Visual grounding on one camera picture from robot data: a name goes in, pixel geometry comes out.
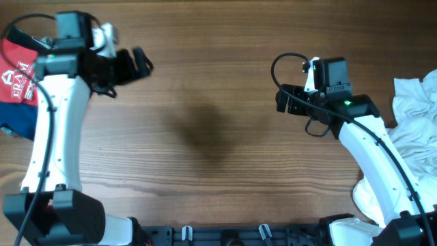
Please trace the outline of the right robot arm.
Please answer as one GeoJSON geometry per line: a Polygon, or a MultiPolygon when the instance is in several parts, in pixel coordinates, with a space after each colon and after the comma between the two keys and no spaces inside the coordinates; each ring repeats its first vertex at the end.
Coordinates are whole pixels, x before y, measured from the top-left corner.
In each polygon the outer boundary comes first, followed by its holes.
{"type": "Polygon", "coordinates": [[[385,227],[352,215],[319,221],[321,245],[435,245],[436,204],[419,186],[389,139],[373,101],[353,95],[347,62],[342,57],[302,59],[307,74],[304,86],[279,83],[277,111],[308,117],[325,125],[326,132],[350,152],[368,180],[379,203],[385,227]]]}

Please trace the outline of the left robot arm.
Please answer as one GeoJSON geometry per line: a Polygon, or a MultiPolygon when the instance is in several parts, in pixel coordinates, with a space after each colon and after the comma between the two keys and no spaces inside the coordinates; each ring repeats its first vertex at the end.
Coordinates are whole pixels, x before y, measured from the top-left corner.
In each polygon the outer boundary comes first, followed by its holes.
{"type": "Polygon", "coordinates": [[[105,212],[82,192],[79,148],[93,94],[116,97],[115,87],[146,78],[153,63],[143,49],[115,49],[115,32],[86,12],[54,16],[57,37],[34,61],[38,89],[33,151],[20,192],[7,195],[3,214],[16,243],[31,245],[151,245],[134,217],[105,212]]]}

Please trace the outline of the red printed t-shirt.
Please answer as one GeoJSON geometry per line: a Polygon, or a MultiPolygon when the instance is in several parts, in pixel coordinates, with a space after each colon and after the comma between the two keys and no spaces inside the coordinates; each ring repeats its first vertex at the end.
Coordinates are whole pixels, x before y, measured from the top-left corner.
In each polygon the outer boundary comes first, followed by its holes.
{"type": "Polygon", "coordinates": [[[4,54],[15,64],[11,66],[1,57],[1,102],[37,106],[37,87],[23,73],[29,77],[34,76],[33,62],[38,53],[5,38],[2,41],[4,54]]]}

